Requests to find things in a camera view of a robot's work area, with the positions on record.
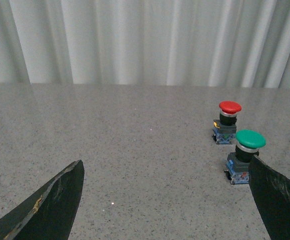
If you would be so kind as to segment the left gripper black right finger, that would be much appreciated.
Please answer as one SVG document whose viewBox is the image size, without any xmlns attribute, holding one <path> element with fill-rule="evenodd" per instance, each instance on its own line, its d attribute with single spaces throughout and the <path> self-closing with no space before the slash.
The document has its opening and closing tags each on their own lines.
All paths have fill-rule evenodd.
<svg viewBox="0 0 290 240">
<path fill-rule="evenodd" d="M 290 240 L 290 179 L 254 155 L 249 186 L 272 240 Z"/>
</svg>

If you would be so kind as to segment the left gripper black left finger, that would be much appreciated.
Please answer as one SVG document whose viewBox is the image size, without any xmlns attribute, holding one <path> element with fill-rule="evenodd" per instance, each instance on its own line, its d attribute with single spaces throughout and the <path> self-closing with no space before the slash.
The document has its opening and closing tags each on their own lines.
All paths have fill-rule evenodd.
<svg viewBox="0 0 290 240">
<path fill-rule="evenodd" d="M 0 240 L 68 239 L 83 182 L 83 162 L 74 161 L 0 219 Z"/>
</svg>

